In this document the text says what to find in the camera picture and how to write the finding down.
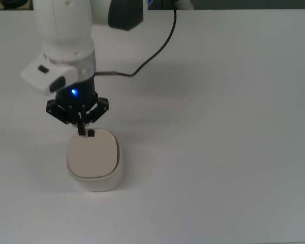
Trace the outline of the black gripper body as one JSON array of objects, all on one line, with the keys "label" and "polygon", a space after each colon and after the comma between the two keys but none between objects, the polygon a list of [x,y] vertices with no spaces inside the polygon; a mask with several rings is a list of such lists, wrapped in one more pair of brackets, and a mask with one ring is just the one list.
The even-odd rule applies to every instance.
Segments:
[{"label": "black gripper body", "polygon": [[64,108],[73,108],[76,112],[80,112],[84,105],[87,111],[94,106],[97,100],[94,76],[82,81],[76,82],[66,88],[56,92],[57,104]]}]

